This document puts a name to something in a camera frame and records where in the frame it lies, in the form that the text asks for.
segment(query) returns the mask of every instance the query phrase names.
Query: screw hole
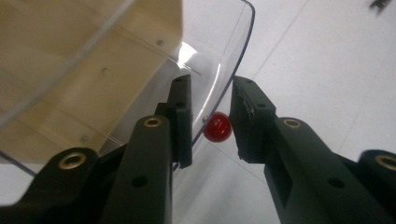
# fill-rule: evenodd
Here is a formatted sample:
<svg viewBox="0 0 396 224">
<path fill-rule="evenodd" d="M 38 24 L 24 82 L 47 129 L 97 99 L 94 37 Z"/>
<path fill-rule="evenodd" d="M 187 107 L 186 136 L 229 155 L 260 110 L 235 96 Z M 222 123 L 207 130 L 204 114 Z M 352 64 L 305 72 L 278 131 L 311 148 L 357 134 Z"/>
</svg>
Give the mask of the screw hole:
<svg viewBox="0 0 396 224">
<path fill-rule="evenodd" d="M 85 160 L 87 160 L 87 157 L 84 154 L 81 152 L 73 152 L 65 156 L 59 162 L 59 168 L 63 170 L 71 170 L 79 167 Z"/>
<path fill-rule="evenodd" d="M 156 118 L 146 119 L 145 126 L 149 127 L 149 128 L 155 128 L 155 127 L 160 126 L 162 123 L 163 123 L 163 121 L 160 119 L 156 119 Z"/>
<path fill-rule="evenodd" d="M 375 157 L 375 161 L 383 167 L 396 171 L 396 158 L 388 155 L 378 155 Z"/>
<path fill-rule="evenodd" d="M 298 129 L 301 127 L 300 122 L 295 119 L 285 119 L 283 120 L 283 123 L 285 123 L 287 126 L 289 126 L 292 129 Z"/>
<path fill-rule="evenodd" d="M 346 186 L 344 181 L 342 181 L 338 178 L 335 178 L 335 177 L 329 178 L 328 182 L 331 186 L 333 186 L 334 188 L 337 188 L 337 189 L 343 189 Z"/>
<path fill-rule="evenodd" d="M 132 186 L 134 188 L 140 189 L 140 188 L 146 186 L 148 182 L 149 182 L 149 180 L 145 176 L 140 175 L 140 176 L 132 179 Z"/>
</svg>

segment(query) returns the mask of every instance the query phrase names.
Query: curved plastic edge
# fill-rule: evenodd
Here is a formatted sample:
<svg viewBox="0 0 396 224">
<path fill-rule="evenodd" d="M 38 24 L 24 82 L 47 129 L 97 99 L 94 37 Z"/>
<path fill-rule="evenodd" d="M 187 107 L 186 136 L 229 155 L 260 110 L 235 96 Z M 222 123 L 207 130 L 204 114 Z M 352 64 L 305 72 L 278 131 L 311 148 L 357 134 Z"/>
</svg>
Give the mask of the curved plastic edge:
<svg viewBox="0 0 396 224">
<path fill-rule="evenodd" d="M 226 84 L 223 92 L 221 93 L 219 99 L 216 101 L 216 104 L 213 107 L 212 111 L 210 112 L 210 114 L 208 116 L 208 119 L 206 120 L 205 124 L 202 126 L 202 128 L 200 129 L 198 134 L 196 134 L 195 137 L 192 139 L 192 145 L 193 146 L 198 141 L 198 138 L 201 136 L 201 134 L 204 132 L 208 121 L 212 117 L 213 113 L 215 113 L 215 111 L 218 108 L 218 106 L 219 106 L 222 98 L 224 97 L 226 91 L 230 87 L 230 84 L 233 81 L 233 78 L 235 77 L 236 71 L 238 70 L 239 64 L 242 62 L 242 59 L 243 59 L 243 57 L 245 55 L 245 51 L 248 48 L 248 42 L 250 40 L 250 36 L 251 36 L 252 31 L 253 31 L 254 20 L 255 20 L 255 17 L 256 17 L 256 9 L 254 8 L 254 6 L 251 3 L 249 3 L 249 1 L 247 1 L 247 0 L 241 0 L 241 1 L 244 2 L 245 4 L 247 4 L 247 6 L 250 7 L 250 9 L 251 9 L 251 19 L 250 19 L 250 25 L 249 25 L 249 28 L 248 28 L 248 32 L 247 32 L 247 39 L 245 41 L 244 47 L 242 48 L 242 52 L 241 52 L 241 54 L 239 56 L 239 59 L 236 62 L 235 68 L 233 69 L 233 72 L 232 72 L 232 74 L 230 76 L 230 79 L 227 81 L 227 84 Z"/>
</svg>

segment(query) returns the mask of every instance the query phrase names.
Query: white floor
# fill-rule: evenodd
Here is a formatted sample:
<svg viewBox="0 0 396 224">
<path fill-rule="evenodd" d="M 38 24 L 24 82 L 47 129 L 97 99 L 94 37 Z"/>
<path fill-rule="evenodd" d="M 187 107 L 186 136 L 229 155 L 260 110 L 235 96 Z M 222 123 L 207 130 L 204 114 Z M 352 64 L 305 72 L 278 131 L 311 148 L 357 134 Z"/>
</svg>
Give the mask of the white floor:
<svg viewBox="0 0 396 224">
<path fill-rule="evenodd" d="M 396 153 L 396 3 L 377 14 L 370 0 L 250 2 L 256 22 L 237 75 L 342 156 Z M 202 144 L 175 178 L 174 223 L 279 223 L 263 165 L 240 161 L 233 137 Z"/>
</svg>

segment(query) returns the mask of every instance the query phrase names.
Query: transparent plastic container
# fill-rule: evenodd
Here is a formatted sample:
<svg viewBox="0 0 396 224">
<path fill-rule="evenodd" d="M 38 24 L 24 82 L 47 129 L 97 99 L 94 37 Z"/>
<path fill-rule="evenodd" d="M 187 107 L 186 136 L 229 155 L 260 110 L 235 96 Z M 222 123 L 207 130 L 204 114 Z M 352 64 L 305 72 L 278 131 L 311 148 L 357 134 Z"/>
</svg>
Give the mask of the transparent plastic container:
<svg viewBox="0 0 396 224">
<path fill-rule="evenodd" d="M 126 144 L 134 123 L 187 74 L 194 143 L 254 22 L 254 8 L 240 0 L 6 1 L 2 8 L 0 155 L 2 165 L 31 176 L 70 147 L 103 155 Z"/>
</svg>

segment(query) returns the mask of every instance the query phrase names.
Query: small red sphere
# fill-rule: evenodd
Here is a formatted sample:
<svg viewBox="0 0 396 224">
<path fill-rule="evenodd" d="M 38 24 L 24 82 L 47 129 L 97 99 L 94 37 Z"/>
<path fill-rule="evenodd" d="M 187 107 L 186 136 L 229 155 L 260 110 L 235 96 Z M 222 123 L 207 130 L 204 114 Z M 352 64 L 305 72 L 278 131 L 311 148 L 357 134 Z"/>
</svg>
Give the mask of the small red sphere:
<svg viewBox="0 0 396 224">
<path fill-rule="evenodd" d="M 207 123 L 204 136 L 211 142 L 223 142 L 227 140 L 233 132 L 233 126 L 227 115 L 215 112 Z"/>
</svg>

